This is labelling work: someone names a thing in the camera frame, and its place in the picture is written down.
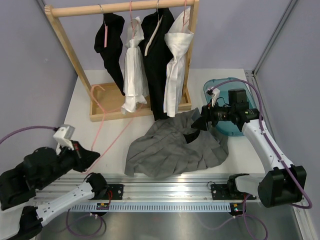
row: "wooden clothes rack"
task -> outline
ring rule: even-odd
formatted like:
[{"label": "wooden clothes rack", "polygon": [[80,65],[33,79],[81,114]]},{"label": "wooden clothes rack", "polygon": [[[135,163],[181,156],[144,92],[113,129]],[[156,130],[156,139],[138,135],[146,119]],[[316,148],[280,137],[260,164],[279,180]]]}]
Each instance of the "wooden clothes rack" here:
[{"label": "wooden clothes rack", "polygon": [[[189,19],[189,30],[192,33],[196,32],[197,25],[197,16],[199,9],[199,0],[186,0],[186,5],[191,6],[190,10],[190,19]],[[161,8],[172,8],[172,7],[183,7],[185,6],[185,0],[145,0],[145,1],[133,1],[131,3],[131,10],[147,10],[147,9],[159,9]],[[86,92],[91,98],[91,84],[88,81],[88,78],[83,70],[79,59],[73,49],[66,31],[64,30],[59,18],[62,17],[72,17],[72,16],[83,16],[83,15],[93,15],[93,14],[104,14],[106,13],[118,13],[118,12],[128,12],[130,11],[130,3],[110,3],[110,4],[101,4],[101,5],[92,5],[92,6],[76,6],[76,7],[63,7],[63,8],[54,8],[52,5],[46,5],[44,7],[45,14],[51,23],[57,37],[59,38],[67,56],[69,57],[74,70],[78,74]],[[182,99],[179,104],[179,111],[188,111],[191,109],[191,100],[188,93],[187,82],[189,77],[189,69],[192,58],[193,51],[193,42],[190,44],[188,52],[186,53],[186,67],[184,74],[184,83],[182,91]],[[127,113],[123,115],[121,113],[120,107],[125,102],[125,97],[121,95],[115,83],[105,83],[100,84],[105,91],[102,91],[99,87],[96,87],[93,91],[94,96],[99,101],[99,103],[108,110],[113,110],[117,107],[118,110],[114,112],[107,113],[105,120],[114,120],[121,118],[130,118],[133,116],[146,116],[152,115],[150,110],[150,101],[147,99],[148,104],[144,104],[143,107],[134,113]],[[91,100],[90,104],[90,119],[93,122],[98,122],[103,119],[103,112],[98,107],[98,105]]]}]

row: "metal hanger hook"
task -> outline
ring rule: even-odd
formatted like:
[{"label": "metal hanger hook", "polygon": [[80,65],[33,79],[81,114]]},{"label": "metal hanger hook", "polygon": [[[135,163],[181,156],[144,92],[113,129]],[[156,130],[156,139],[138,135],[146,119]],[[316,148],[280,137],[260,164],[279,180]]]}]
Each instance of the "metal hanger hook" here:
[{"label": "metal hanger hook", "polygon": [[158,22],[160,21],[160,19],[159,19],[159,1],[160,0],[158,0],[158,2],[156,4],[156,13],[158,14]]},{"label": "metal hanger hook", "polygon": [[105,17],[104,17],[104,10],[103,10],[101,4],[99,4],[99,6],[100,6],[100,9],[101,9],[101,13],[102,13],[103,23],[104,23],[104,25],[106,26]]},{"label": "metal hanger hook", "polygon": [[100,9],[101,9],[101,13],[104,13],[104,10],[102,9],[102,6],[101,4],[98,4],[100,6]]}]

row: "black garment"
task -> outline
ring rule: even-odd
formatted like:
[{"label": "black garment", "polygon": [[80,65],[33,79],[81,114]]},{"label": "black garment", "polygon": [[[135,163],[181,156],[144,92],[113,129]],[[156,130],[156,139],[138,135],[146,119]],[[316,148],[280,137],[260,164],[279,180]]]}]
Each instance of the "black garment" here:
[{"label": "black garment", "polygon": [[159,9],[159,19],[162,21],[154,36],[154,39],[145,56],[147,44],[158,24],[157,12],[146,16],[141,24],[144,40],[139,44],[143,55],[145,75],[148,81],[150,105],[153,111],[154,120],[167,119],[164,113],[164,99],[167,80],[167,64],[173,55],[165,42],[165,34],[169,31],[175,19],[169,8]]},{"label": "black garment", "polygon": [[124,29],[125,20],[122,16],[115,15],[114,13],[103,14],[103,17],[108,27],[107,45],[105,47],[105,24],[102,23],[95,36],[94,50],[101,55],[105,69],[124,96],[124,76],[120,69],[119,59],[123,47],[120,36]]}]

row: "gray backdrop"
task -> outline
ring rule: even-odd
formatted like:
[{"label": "gray backdrop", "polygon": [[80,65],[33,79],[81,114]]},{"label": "gray backdrop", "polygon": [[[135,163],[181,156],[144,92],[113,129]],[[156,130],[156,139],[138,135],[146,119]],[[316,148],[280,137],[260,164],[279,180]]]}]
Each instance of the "gray backdrop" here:
[{"label": "gray backdrop", "polygon": [[[76,74],[35,0],[0,1],[0,138],[64,122]],[[53,131],[29,130],[0,145],[0,174],[43,146]]]},{"label": "gray backdrop", "polygon": [[299,1],[258,72],[266,111],[283,152],[307,171],[309,211],[319,234],[320,1]]}]

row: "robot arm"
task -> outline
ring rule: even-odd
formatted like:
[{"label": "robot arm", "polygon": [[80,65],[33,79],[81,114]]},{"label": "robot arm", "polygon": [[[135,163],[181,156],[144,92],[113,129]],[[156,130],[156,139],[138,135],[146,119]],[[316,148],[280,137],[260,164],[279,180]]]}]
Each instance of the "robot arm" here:
[{"label": "robot arm", "polygon": [[55,217],[80,202],[102,198],[107,189],[105,178],[100,173],[92,173],[77,188],[53,201],[38,207],[24,203],[0,211],[0,240],[29,240]]},{"label": "robot arm", "polygon": [[219,121],[231,121],[251,142],[265,170],[263,178],[249,174],[230,176],[227,185],[231,194],[241,192],[258,196],[267,208],[300,202],[303,195],[274,150],[281,155],[281,161],[289,166],[289,170],[302,188],[305,186],[307,173],[302,166],[294,166],[283,154],[263,120],[262,125],[260,124],[260,113],[255,108],[249,109],[246,91],[244,89],[229,90],[229,104],[224,106],[216,103],[219,91],[209,90],[207,94],[212,95],[212,102],[202,107],[201,117],[193,123],[192,127],[206,131],[209,122],[215,127]]},{"label": "robot arm", "polygon": [[29,200],[71,169],[84,172],[100,157],[71,140],[74,128],[62,125],[53,138],[58,152],[41,147],[27,155],[14,169],[0,175],[0,240],[28,240],[52,219],[77,203],[105,195],[108,185],[101,174],[93,173],[75,190],[39,207]]}]

